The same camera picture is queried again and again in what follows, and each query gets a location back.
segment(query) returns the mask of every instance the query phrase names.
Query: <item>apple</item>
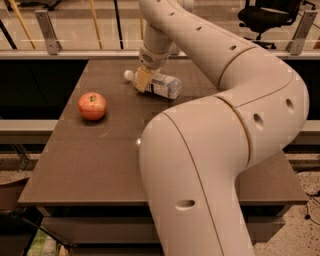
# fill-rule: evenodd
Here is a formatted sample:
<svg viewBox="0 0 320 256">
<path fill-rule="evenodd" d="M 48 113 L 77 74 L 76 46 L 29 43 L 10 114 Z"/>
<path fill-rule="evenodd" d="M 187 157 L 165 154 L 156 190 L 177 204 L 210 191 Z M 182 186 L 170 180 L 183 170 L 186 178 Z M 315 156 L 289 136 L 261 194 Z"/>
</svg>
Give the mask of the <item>apple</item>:
<svg viewBox="0 0 320 256">
<path fill-rule="evenodd" d="M 99 120 L 107 110 L 107 101 L 96 92 L 83 94 L 78 100 L 80 114 L 88 120 Z"/>
</svg>

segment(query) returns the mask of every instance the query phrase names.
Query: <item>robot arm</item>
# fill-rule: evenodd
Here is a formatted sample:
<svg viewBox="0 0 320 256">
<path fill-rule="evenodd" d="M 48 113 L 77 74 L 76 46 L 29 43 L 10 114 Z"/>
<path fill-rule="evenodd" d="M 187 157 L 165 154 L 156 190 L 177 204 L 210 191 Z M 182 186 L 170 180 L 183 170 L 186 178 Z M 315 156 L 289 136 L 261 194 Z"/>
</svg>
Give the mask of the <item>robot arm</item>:
<svg viewBox="0 0 320 256">
<path fill-rule="evenodd" d="M 139 3 L 148 22 L 143 65 L 161 68 L 173 41 L 221 90 L 166 110 L 143 132 L 141 176 L 164 252 L 253 256 L 234 181 L 296 137 L 306 86 L 268 51 L 176 0 Z"/>
</svg>

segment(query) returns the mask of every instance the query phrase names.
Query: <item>office chair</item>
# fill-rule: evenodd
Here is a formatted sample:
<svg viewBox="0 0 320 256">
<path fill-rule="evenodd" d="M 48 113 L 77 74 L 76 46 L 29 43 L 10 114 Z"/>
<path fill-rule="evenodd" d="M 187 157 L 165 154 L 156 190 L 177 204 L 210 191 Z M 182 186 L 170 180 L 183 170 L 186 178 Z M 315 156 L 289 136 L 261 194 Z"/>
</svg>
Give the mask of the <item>office chair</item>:
<svg viewBox="0 0 320 256">
<path fill-rule="evenodd" d="M 302 5 L 311 5 L 311 10 L 316 9 L 316 5 L 314 3 L 309 2 L 309 1 L 302 1 Z"/>
<path fill-rule="evenodd" d="M 256 40 L 246 39 L 263 48 L 276 49 L 274 43 L 261 42 L 261 35 L 272 28 L 292 25 L 297 18 L 301 1 L 256 0 L 255 5 L 250 5 L 250 0 L 246 0 L 244 9 L 238 13 L 238 18 L 242 21 L 239 26 L 248 27 L 258 33 Z"/>
</svg>

